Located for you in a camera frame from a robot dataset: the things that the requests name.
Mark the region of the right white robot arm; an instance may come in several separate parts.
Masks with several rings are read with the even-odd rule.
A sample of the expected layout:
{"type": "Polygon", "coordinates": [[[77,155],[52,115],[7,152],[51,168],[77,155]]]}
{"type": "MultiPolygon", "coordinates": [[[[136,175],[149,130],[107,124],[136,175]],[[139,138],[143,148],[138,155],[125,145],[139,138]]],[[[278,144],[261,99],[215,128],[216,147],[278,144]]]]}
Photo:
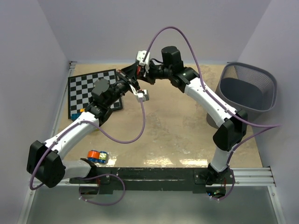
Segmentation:
{"type": "Polygon", "coordinates": [[[185,67],[180,51],[175,46],[165,47],[161,53],[163,62],[155,65],[150,60],[149,52],[138,51],[137,78],[150,84],[154,84],[156,79],[168,79],[210,115],[218,128],[213,135],[216,150],[206,171],[199,176],[207,185],[219,183],[228,171],[228,158],[232,150],[246,134],[247,125],[240,119],[247,119],[247,113],[226,104],[200,79],[199,73],[191,67],[185,67]]]}

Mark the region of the red plastic trash bag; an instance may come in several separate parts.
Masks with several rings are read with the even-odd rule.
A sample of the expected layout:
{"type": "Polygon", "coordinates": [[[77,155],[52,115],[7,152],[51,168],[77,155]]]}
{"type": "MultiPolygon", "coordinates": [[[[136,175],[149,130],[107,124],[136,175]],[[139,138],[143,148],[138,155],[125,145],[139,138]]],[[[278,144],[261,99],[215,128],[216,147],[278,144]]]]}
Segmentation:
{"type": "Polygon", "coordinates": [[[138,66],[137,67],[137,76],[140,76],[140,74],[142,74],[143,71],[143,67],[142,66],[138,66]]]}

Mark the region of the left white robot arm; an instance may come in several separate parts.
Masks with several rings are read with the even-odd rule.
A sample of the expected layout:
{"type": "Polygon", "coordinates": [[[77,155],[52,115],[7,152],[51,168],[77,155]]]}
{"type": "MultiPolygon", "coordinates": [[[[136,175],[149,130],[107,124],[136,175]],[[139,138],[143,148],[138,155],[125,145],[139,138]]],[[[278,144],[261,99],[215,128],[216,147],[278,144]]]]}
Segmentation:
{"type": "Polygon", "coordinates": [[[117,80],[111,84],[104,77],[93,78],[88,86],[91,95],[84,112],[62,132],[46,140],[35,141],[29,148],[27,171],[31,174],[29,188],[36,190],[34,179],[49,188],[57,186],[61,180],[79,178],[86,183],[96,180],[94,161],[88,159],[65,162],[65,156],[85,136],[101,126],[112,114],[111,105],[128,91],[137,94],[140,90],[137,81],[140,72],[138,63],[134,63],[117,72],[117,80]]]}

